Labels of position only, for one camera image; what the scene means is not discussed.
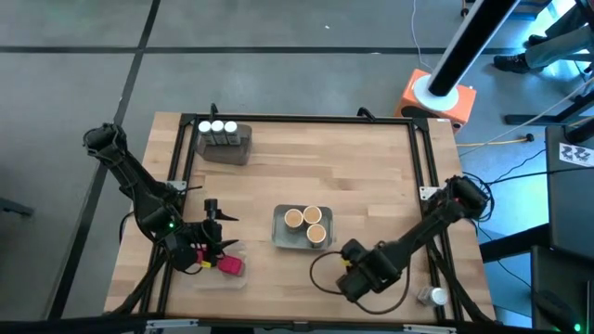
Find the cup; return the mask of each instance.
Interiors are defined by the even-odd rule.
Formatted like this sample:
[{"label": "cup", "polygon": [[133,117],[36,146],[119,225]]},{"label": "cup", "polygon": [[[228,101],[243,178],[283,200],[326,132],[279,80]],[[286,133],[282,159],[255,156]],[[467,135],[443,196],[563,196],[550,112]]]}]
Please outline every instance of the cup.
[{"label": "cup", "polygon": [[322,219],[322,211],[317,206],[308,206],[303,210],[303,219],[308,224],[317,224]]},{"label": "cup", "polygon": [[326,228],[320,224],[313,224],[307,227],[307,240],[312,248],[320,248],[326,240]]},{"label": "cup", "polygon": [[299,230],[303,225],[303,214],[297,209],[289,209],[285,212],[285,225],[291,232]]}]

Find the butcher block tabletop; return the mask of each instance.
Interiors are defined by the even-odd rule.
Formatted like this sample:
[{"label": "butcher block tabletop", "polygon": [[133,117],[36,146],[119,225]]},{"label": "butcher block tabletop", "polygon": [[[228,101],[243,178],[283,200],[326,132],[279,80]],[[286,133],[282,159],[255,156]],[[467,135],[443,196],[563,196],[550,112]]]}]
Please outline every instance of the butcher block tabletop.
[{"label": "butcher block tabletop", "polygon": [[[169,172],[180,113],[155,115],[144,167],[165,181]],[[461,174],[456,143],[449,122],[428,120],[438,177],[443,185]],[[336,241],[329,251],[339,251],[350,238],[366,248],[380,240],[396,240],[420,221],[420,203],[411,159],[407,126],[371,123],[239,122],[252,130],[252,154],[245,166],[205,161],[196,154],[188,186],[203,186],[187,193],[186,222],[205,218],[205,199],[218,199],[219,209],[237,222],[219,221],[223,239],[239,239],[246,247],[245,275],[241,289],[203,289],[200,274],[174,271],[166,315],[170,317],[402,323],[435,321],[435,312],[417,299],[430,286],[426,250],[411,260],[407,298],[387,315],[369,315],[343,296],[324,293],[311,283],[309,267],[322,250],[286,250],[271,242],[272,218],[279,204],[331,208]],[[185,136],[179,162],[181,175],[189,148]],[[418,135],[425,180],[427,163]],[[141,152],[133,152],[138,157]],[[111,280],[105,310],[113,310],[133,290],[147,271],[151,243],[130,218]],[[474,227],[459,221],[448,228],[458,280],[481,310],[495,319],[484,276],[483,261]],[[319,285],[336,290],[335,281],[345,273],[340,256],[332,254],[316,264]],[[381,294],[365,295],[360,302],[382,310],[403,293],[405,276]],[[155,310],[161,275],[155,280],[149,310]],[[446,317],[453,318],[451,303]]]}]

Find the gray floor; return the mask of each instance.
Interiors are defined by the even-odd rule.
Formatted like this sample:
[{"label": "gray floor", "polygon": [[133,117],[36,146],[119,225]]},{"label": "gray floor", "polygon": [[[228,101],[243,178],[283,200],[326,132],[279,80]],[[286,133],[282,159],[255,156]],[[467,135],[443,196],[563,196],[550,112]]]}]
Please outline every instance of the gray floor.
[{"label": "gray floor", "polygon": [[[136,46],[151,1],[0,2],[0,45]],[[445,47],[461,23],[459,1],[418,0],[421,46]],[[149,46],[414,46],[412,1],[162,0]],[[551,22],[506,22],[490,47],[519,47]],[[423,55],[434,66],[438,55]],[[81,147],[90,127],[109,122],[133,55],[0,53],[0,196],[36,209],[32,219],[0,212],[0,319],[45,316],[77,218],[96,168]],[[572,62],[542,73],[495,71],[480,56],[462,79],[478,90],[460,143],[482,142],[507,129],[507,113],[538,113],[581,78]],[[155,111],[353,115],[365,106],[390,116],[416,55],[193,54],[145,55],[125,114],[129,148],[142,158]],[[526,132],[542,133],[541,128]],[[491,180],[544,147],[489,147],[462,158],[466,171]],[[543,157],[518,173],[544,169]],[[484,225],[493,237],[547,221],[545,179],[494,188],[497,208]],[[118,223],[130,202],[108,175],[65,316],[101,313],[118,250]],[[525,260],[506,263],[529,279]],[[487,266],[496,304],[526,311],[523,283]],[[500,298],[506,291],[509,298]]]}]

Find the table leg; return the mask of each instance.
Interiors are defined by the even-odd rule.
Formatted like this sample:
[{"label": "table leg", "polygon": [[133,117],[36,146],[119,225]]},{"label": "table leg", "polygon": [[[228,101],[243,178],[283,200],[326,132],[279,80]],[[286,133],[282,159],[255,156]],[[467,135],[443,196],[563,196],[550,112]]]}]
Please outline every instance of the table leg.
[{"label": "table leg", "polygon": [[4,212],[15,212],[24,216],[30,216],[33,214],[33,209],[20,205],[12,200],[0,198],[0,210]]},{"label": "table leg", "polygon": [[527,229],[514,235],[485,242],[481,245],[483,263],[501,260],[530,251],[532,246],[550,246],[549,224]]}]

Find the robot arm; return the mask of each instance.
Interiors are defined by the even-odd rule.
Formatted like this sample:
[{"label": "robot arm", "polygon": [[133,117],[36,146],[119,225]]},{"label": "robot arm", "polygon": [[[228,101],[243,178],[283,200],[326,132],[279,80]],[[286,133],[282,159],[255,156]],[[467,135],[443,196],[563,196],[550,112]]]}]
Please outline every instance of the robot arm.
[{"label": "robot arm", "polygon": [[347,273],[337,281],[341,293],[349,302],[356,302],[373,290],[380,293],[400,279],[412,253],[433,243],[433,238],[461,218],[478,218],[487,196],[467,177],[454,176],[427,203],[426,217],[396,241],[380,241],[366,250],[356,239],[341,249],[348,261]]},{"label": "robot arm", "polygon": [[182,194],[173,186],[156,181],[128,151],[126,134],[115,124],[89,130],[84,134],[84,146],[91,157],[110,169],[120,183],[122,193],[132,200],[136,223],[151,242],[163,246],[172,266],[185,271],[198,260],[201,248],[205,261],[217,264],[223,248],[236,242],[222,242],[222,226],[216,219],[237,220],[225,216],[217,208],[216,199],[206,199],[207,218],[200,223],[187,224],[179,214]]}]

